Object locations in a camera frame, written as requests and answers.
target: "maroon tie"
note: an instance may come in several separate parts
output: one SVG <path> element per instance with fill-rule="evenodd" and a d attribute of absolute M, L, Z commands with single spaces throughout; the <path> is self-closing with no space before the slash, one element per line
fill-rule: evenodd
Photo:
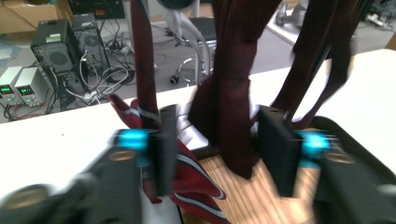
<path fill-rule="evenodd" d="M 125 104 L 117 95 L 110 95 L 109 100 L 129 128 L 156 129 L 160 125 L 160 118 L 154 81 L 152 33 L 149 17 L 140 0 L 131 1 L 131 15 L 137 99 L 132 100 L 130 105 Z M 229 223 L 212 198 L 225 199 L 225 193 L 186 146 L 180 141 L 178 144 L 176 176 L 169 198 L 187 212 L 210 223 Z M 150 197 L 145 186 L 143 188 L 153 203 L 161 202 L 159 198 Z"/>
<path fill-rule="evenodd" d="M 331 47 L 332 69 L 317 102 L 300 121 L 293 123 L 294 128 L 306 128 L 321 105 L 347 82 L 351 57 L 349 43 L 360 13 L 357 0 L 309 1 L 302 30 L 293 47 L 293 65 L 272 107 L 285 113 L 298 107 L 315 75 L 315 63 L 323 54 L 320 50 L 327 44 Z"/>
<path fill-rule="evenodd" d="M 189 121 L 219 148 L 227 167 L 246 179 L 259 157 L 251 141 L 248 88 L 257 40 L 280 0 L 214 0 L 213 75 L 198 88 Z"/>

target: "wooden board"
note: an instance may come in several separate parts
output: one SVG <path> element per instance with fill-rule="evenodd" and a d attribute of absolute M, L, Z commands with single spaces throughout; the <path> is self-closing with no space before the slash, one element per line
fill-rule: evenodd
<path fill-rule="evenodd" d="M 271 176 L 260 161 L 250 180 L 230 172 L 220 157 L 201 160 L 213 180 L 226 192 L 226 200 L 216 200 L 232 223 L 314 223 L 312 200 L 319 170 L 299 169 L 295 198 L 279 197 Z M 182 211 L 186 224 L 207 223 Z"/>

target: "wire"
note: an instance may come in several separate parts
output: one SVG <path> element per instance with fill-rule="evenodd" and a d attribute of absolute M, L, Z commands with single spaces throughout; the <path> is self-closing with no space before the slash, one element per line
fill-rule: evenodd
<path fill-rule="evenodd" d="M 96 68 L 95 68 L 94 66 L 92 66 L 92 67 L 93 67 L 93 69 L 94 69 L 94 71 L 95 71 L 95 76 L 96 76 L 96 84 L 95 84 L 95 85 L 90 85 L 90 84 L 88 84 L 88 83 L 85 81 L 84 76 L 82 75 L 82 62 L 84 61 L 85 56 L 87 55 L 87 53 L 88 53 L 88 51 L 85 49 L 84 54 L 81 56 L 81 59 L 79 60 L 79 75 L 80 75 L 80 77 L 81 77 L 81 80 L 84 82 L 84 84 L 85 84 L 87 87 L 94 87 L 94 88 L 96 88 L 97 85 L 99 84 L 100 80 L 99 80 L 99 75 L 98 75 L 98 73 L 97 73 L 97 71 L 96 71 Z"/>
<path fill-rule="evenodd" d="M 110 71 L 112 69 L 127 69 L 128 70 L 128 77 L 121 82 L 121 85 L 130 83 L 131 81 L 134 80 L 134 70 L 133 69 L 127 68 L 127 67 L 122 67 L 122 68 L 121 67 L 112 67 L 112 68 L 107 69 L 103 73 L 103 77 L 107 82 L 109 82 L 109 83 L 118 83 L 119 82 L 119 80 L 116 80 L 115 78 L 113 78 L 113 75 L 112 75 L 113 71 L 111 71 L 109 74 L 107 73 L 108 71 Z"/>
<path fill-rule="evenodd" d="M 91 54 L 89 54 L 88 55 L 88 58 L 90 59 L 90 67 L 93 69 L 93 71 L 94 71 L 94 73 L 95 73 L 95 76 L 96 76 L 96 83 L 99 83 L 99 75 L 98 75 L 98 71 L 96 70 L 96 67 L 95 67 L 95 65 L 93 64 L 93 61 L 92 61 L 92 55 Z"/>
<path fill-rule="evenodd" d="M 71 95 L 74 95 L 74 96 L 76 96 L 76 97 L 78 97 L 78 98 L 81 98 L 81 99 L 85 99 L 84 96 L 81 96 L 81 95 L 78 95 L 78 94 L 76 94 L 76 93 L 73 93 L 73 92 L 71 92 L 69 89 L 67 89 L 66 80 L 65 80 L 65 79 L 64 79 L 64 89 L 65 89 L 69 94 L 71 94 Z"/>
<path fill-rule="evenodd" d="M 31 65 L 27 66 L 28 68 L 31 67 L 38 67 L 40 65 L 40 63 L 38 62 L 38 60 L 35 60 Z"/>
<path fill-rule="evenodd" d="M 8 121 L 14 121 L 14 120 L 20 120 L 20 119 L 29 119 L 29 118 L 34 118 L 34 117 L 40 117 L 40 116 L 48 114 L 47 110 L 44 113 L 40 113 L 40 114 L 33 114 L 33 113 L 36 112 L 38 109 L 40 109 L 43 105 L 45 105 L 46 102 L 50 103 L 50 99 L 53 96 L 53 94 L 51 95 L 51 97 L 49 99 L 47 99 L 49 92 L 50 92 L 50 89 L 48 89 L 46 92 L 46 96 L 44 98 L 44 103 L 40 104 L 39 106 L 36 106 L 35 109 L 27 112 L 24 115 L 21 115 L 21 116 L 18 115 L 18 111 L 23 107 L 23 105 L 16 105 L 12 114 L 10 113 L 10 108 L 11 108 L 11 105 L 10 105 L 7 108 L 8 113 L 7 113 L 7 116 L 5 116 L 5 117 L 8 118 Z"/>
<path fill-rule="evenodd" d="M 54 91 L 52 93 L 52 95 L 49 97 L 49 102 L 48 102 L 47 109 L 46 109 L 46 112 L 45 112 L 46 115 L 50 114 L 52 112 L 52 110 L 53 110 L 53 107 L 55 107 L 56 96 L 57 96 L 57 93 L 56 93 L 56 91 Z"/>
<path fill-rule="evenodd" d="M 126 59 L 126 57 L 125 57 L 125 55 L 124 55 L 124 54 L 121 54 L 121 53 L 118 52 L 118 51 L 109 49 L 107 55 L 110 57 L 110 59 L 114 60 L 116 63 L 119 63 L 122 67 L 125 67 L 125 68 L 128 68 L 128 69 L 129 69 L 129 68 L 131 68 L 131 66 L 134 66 L 134 62 L 128 62 L 127 59 Z M 118 58 L 118 56 L 122 56 L 124 62 L 121 61 L 121 60 Z"/>
<path fill-rule="evenodd" d="M 118 33 L 119 30 L 120 30 L 120 25 L 119 25 L 119 23 L 117 22 L 116 15 L 115 15 L 114 12 L 113 12 L 113 8 L 116 7 L 117 5 L 114 5 L 113 7 L 111 7 L 111 6 L 108 4 L 107 0 L 103 0 L 103 2 L 106 4 L 108 12 L 113 16 L 114 22 L 115 22 L 115 23 L 117 24 L 117 26 L 118 26 L 117 32 L 115 33 L 115 36 L 117 36 L 117 33 Z"/>
<path fill-rule="evenodd" d="M 9 112 L 9 109 L 11 108 L 11 105 L 6 105 L 6 108 L 3 111 L 3 116 L 4 118 L 8 119 L 8 122 L 14 121 L 14 116 Z"/>
<path fill-rule="evenodd" d="M 100 94 L 104 94 L 104 95 L 108 95 L 108 94 L 110 94 L 110 93 L 112 93 L 115 89 L 115 87 L 116 86 L 118 86 L 118 85 L 122 85 L 121 83 L 123 82 L 123 81 L 125 81 L 130 75 L 129 75 L 129 72 L 128 72 L 128 69 L 126 69 L 126 68 L 124 68 L 124 67 L 115 67 L 116 69 L 118 68 L 119 70 L 116 70 L 116 71 L 114 71 L 114 72 L 112 72 L 111 74 L 109 74 L 108 76 L 106 76 L 105 77 L 105 80 L 107 80 L 107 79 L 109 79 L 110 77 L 112 77 L 112 76 L 114 76 L 115 74 L 117 74 L 117 73 L 119 73 L 119 72 L 121 72 L 121 71 L 124 71 L 125 72 L 125 76 L 124 76 L 124 78 L 122 78 L 121 80 L 119 80 L 118 82 L 116 82 L 114 85 L 112 85 L 112 86 L 107 86 L 107 85 L 100 85 L 100 84 L 102 84 L 104 81 L 102 81 L 100 84 L 99 84 L 99 86 L 97 87 L 97 90 L 98 90 L 98 92 L 100 92 Z M 105 70 L 105 72 L 104 73 L 106 73 L 107 71 L 110 71 L 111 69 L 113 69 L 113 68 L 107 68 L 107 70 Z"/>
<path fill-rule="evenodd" d="M 53 71 L 53 67 L 50 67 L 49 70 L 51 71 L 53 77 L 55 78 L 55 86 L 56 86 L 56 88 L 58 88 L 58 78 L 56 77 L 56 74 Z"/>

